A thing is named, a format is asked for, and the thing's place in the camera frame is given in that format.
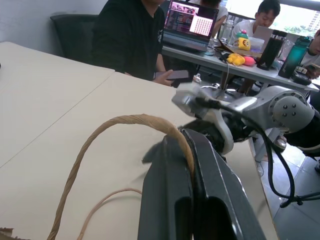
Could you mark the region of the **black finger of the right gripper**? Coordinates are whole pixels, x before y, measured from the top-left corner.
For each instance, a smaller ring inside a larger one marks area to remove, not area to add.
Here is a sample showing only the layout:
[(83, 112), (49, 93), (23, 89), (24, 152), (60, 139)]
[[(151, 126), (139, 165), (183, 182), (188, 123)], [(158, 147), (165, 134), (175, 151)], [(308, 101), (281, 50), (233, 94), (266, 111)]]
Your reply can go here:
[(142, 163), (153, 163), (154, 161), (159, 161), (165, 156), (165, 142), (160, 141), (154, 144), (143, 156)]

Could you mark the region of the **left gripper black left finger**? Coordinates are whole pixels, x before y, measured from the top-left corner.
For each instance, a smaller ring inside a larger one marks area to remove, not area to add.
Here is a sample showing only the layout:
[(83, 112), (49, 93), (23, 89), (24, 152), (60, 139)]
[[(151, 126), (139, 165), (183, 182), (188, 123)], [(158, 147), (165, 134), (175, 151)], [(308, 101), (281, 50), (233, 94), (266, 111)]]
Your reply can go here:
[(165, 156), (151, 163), (143, 180), (139, 240), (190, 240), (193, 190), (177, 140), (165, 136)]

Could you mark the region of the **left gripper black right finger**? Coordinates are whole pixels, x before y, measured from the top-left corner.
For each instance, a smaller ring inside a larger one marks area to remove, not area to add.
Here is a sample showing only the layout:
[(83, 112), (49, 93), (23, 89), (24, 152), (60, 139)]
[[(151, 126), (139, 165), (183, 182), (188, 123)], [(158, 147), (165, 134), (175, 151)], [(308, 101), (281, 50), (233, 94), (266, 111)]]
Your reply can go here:
[(238, 176), (206, 136), (191, 129), (182, 133), (194, 158), (193, 238), (264, 240)]

